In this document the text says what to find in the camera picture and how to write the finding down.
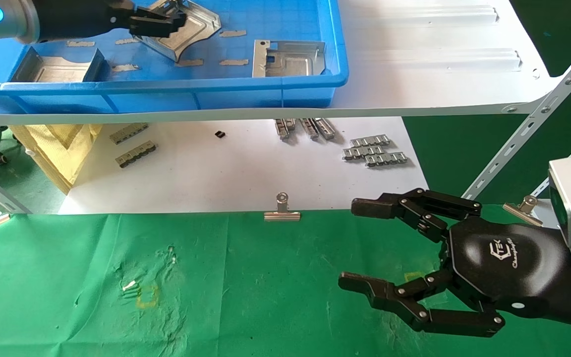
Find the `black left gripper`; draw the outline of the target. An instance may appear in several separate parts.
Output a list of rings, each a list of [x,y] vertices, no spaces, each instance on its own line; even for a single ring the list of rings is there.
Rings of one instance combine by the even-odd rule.
[[[183,26],[184,14],[163,14],[131,0],[72,0],[67,5],[69,37],[90,38],[111,30],[128,29],[138,37],[168,38]]]

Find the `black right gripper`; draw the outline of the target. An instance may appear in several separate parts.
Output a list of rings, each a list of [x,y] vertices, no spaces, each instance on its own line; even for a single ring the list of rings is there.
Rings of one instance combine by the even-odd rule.
[[[562,287],[570,253],[560,231],[489,222],[478,218],[481,212],[477,201],[421,188],[352,200],[355,216],[399,219],[432,242],[449,236],[447,267],[452,273],[436,271],[397,286],[342,272],[340,289],[363,294],[372,309],[395,314],[412,330],[428,334],[493,337],[505,326],[496,310],[522,318],[571,318],[569,290]],[[461,222],[449,231],[441,216]],[[421,305],[447,289],[473,311]]]

